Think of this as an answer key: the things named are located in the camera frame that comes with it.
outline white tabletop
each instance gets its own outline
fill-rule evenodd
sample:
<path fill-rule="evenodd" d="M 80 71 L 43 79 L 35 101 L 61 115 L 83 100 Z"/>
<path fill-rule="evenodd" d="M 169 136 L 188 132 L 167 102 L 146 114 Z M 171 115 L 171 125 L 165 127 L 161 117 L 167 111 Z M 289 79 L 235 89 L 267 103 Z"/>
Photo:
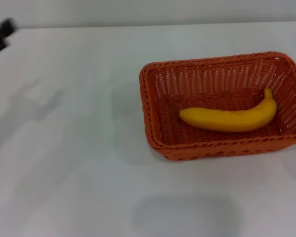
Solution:
<path fill-rule="evenodd" d="M 0 53 L 0 237 L 296 236 L 296 146 L 168 162 L 148 145 L 153 61 L 281 51 L 296 23 L 21 30 Z"/>

